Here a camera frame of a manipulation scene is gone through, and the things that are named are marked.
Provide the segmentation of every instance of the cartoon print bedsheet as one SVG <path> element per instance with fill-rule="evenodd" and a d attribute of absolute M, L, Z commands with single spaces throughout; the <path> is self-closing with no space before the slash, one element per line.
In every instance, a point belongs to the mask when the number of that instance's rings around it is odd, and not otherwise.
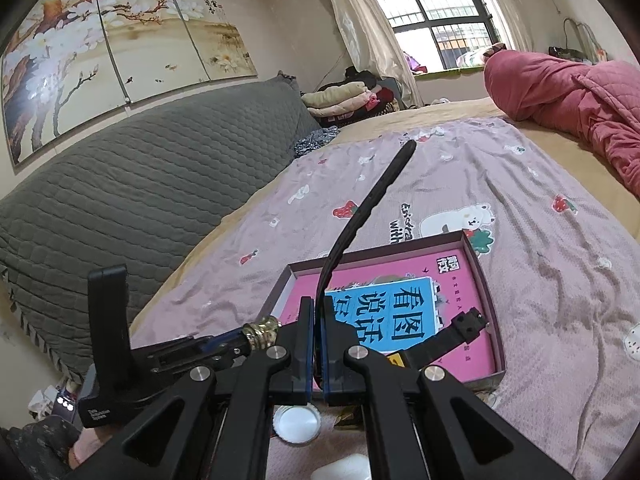
<path fill-rule="evenodd" d="M 160 299 L 133 343 L 254 320 L 288 263 L 328 253 L 408 138 L 418 142 L 414 157 L 350 250 L 464 230 L 504 339 L 508 370 L 495 409 L 577 479 L 602 478 L 640 418 L 640 246 L 503 120 L 385 134 L 294 161 L 274 193 Z M 329 415 L 324 425 L 324 463 L 366 451 L 363 435 L 330 431 Z M 296 459 L 276 439 L 270 452 L 270 479 L 306 470 L 308 454 Z"/>

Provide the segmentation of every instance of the folded blanket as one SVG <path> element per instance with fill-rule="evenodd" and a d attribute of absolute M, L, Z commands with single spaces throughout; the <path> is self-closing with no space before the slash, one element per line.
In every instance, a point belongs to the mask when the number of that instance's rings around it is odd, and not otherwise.
<path fill-rule="evenodd" d="M 376 95 L 376 100 L 379 102 L 373 108 L 368 108 L 367 105 L 365 105 L 358 108 L 357 110 L 354 110 L 353 112 L 347 112 L 345 114 L 334 115 L 330 117 L 318 117 L 316 120 L 318 120 L 318 123 L 323 128 L 328 128 L 329 126 L 338 126 L 340 128 L 347 124 L 361 121 L 363 119 L 367 119 L 369 117 L 378 115 L 381 112 L 384 112 L 386 105 L 388 105 L 393 99 L 393 92 L 388 88 L 383 88 Z"/>
<path fill-rule="evenodd" d="M 356 95 L 362 94 L 367 86 L 362 81 L 353 81 L 342 86 L 332 86 L 321 92 L 313 92 L 304 94 L 302 102 L 310 108 L 326 108 L 327 106 L 337 105 L 342 101 L 346 101 Z"/>
<path fill-rule="evenodd" d="M 326 108 L 307 108 L 307 110 L 313 117 L 331 117 L 332 115 L 345 114 L 363 107 L 369 102 L 372 95 L 374 95 L 372 92 L 365 90 L 362 94 L 346 99 L 337 105 L 327 106 Z"/>
<path fill-rule="evenodd" d="M 503 50 L 486 62 L 484 82 L 510 118 L 573 134 L 604 156 L 640 196 L 638 69 L 624 61 L 588 66 Z"/>

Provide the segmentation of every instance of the yellow label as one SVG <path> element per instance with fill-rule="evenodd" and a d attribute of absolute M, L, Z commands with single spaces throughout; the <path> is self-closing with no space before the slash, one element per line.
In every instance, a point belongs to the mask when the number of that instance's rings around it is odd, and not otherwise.
<path fill-rule="evenodd" d="M 402 358 L 400 357 L 399 353 L 389 354 L 388 356 L 386 356 L 386 358 L 396 366 L 401 366 L 402 368 L 404 368 L 404 363 L 402 362 Z"/>

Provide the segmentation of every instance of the metal screw cap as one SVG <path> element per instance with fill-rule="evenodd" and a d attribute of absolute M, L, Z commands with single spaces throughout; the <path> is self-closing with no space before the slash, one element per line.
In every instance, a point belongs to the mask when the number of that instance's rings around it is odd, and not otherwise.
<path fill-rule="evenodd" d="M 441 381 L 444 379 L 444 370 L 439 366 L 427 366 L 424 369 L 424 376 L 430 381 Z"/>
<path fill-rule="evenodd" d="M 206 381 L 207 379 L 209 379 L 210 375 L 211 370 L 209 370 L 206 366 L 196 366 L 195 368 L 191 369 L 191 372 L 189 372 L 189 377 L 198 382 Z"/>
<path fill-rule="evenodd" d="M 271 359 L 282 359 L 287 355 L 287 349 L 284 346 L 272 346 L 267 348 L 267 356 Z"/>
<path fill-rule="evenodd" d="M 349 348 L 348 353 L 354 359 L 364 359 L 367 355 L 369 355 L 369 350 L 364 348 L 364 346 L 356 345 Z"/>

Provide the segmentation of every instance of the beige blanket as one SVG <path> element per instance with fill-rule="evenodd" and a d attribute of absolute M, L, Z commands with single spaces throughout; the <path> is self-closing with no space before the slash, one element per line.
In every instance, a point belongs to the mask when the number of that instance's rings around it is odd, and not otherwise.
<path fill-rule="evenodd" d="M 434 126 L 457 119 L 494 116 L 502 117 L 504 114 L 489 97 L 476 101 L 427 106 L 350 124 L 342 128 L 332 144 L 375 139 L 385 132 L 408 130 L 416 126 Z M 564 167 L 620 221 L 636 240 L 640 241 L 640 202 L 617 180 L 604 161 L 581 147 L 573 137 L 567 134 L 547 130 L 529 121 L 515 123 L 515 125 L 525 136 Z M 176 287 L 182 281 L 186 271 L 197 264 L 223 235 L 232 230 L 244 215 L 267 196 L 278 185 L 278 181 L 279 177 L 256 192 L 240 209 L 223 218 L 219 227 L 210 232 L 191 251 L 182 265 L 164 282 L 148 305 L 138 314 L 131 325 L 132 332 L 140 325 L 158 299 Z"/>

